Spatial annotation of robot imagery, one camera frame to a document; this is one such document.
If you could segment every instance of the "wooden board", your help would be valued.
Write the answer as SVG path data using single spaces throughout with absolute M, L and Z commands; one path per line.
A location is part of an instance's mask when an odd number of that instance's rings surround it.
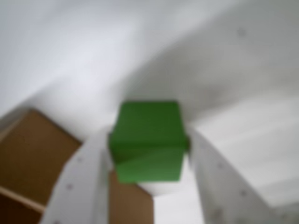
M 0 142 L 0 187 L 46 205 L 59 173 L 80 142 L 30 111 Z
M 109 177 L 109 224 L 153 224 L 152 196 L 135 184 L 120 184 L 115 171 Z

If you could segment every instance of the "cube face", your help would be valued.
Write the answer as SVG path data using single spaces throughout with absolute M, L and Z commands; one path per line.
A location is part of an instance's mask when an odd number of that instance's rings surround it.
M 176 102 L 126 102 L 109 138 L 120 182 L 178 181 L 188 148 Z

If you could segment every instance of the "white wall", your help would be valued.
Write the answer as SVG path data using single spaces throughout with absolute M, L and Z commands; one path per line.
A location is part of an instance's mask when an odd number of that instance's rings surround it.
M 25 102 L 84 140 L 123 99 L 178 99 L 186 123 L 271 205 L 292 203 L 298 10 L 293 0 L 3 1 L 0 116 Z

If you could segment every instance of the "green block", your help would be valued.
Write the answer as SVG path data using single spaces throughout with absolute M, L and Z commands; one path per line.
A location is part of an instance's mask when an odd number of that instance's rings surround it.
M 188 149 L 178 103 L 124 103 L 109 148 L 120 182 L 178 181 Z

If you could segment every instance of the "brown panel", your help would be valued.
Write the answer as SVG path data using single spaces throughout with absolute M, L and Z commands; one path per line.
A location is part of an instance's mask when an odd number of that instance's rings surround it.
M 109 224 L 153 224 L 151 195 L 135 184 L 120 184 L 116 173 L 109 177 Z
M 0 143 L 0 186 L 45 205 L 57 177 L 80 143 L 30 111 Z
M 1 224 L 37 224 L 41 214 L 26 208 L 19 202 L 0 195 Z

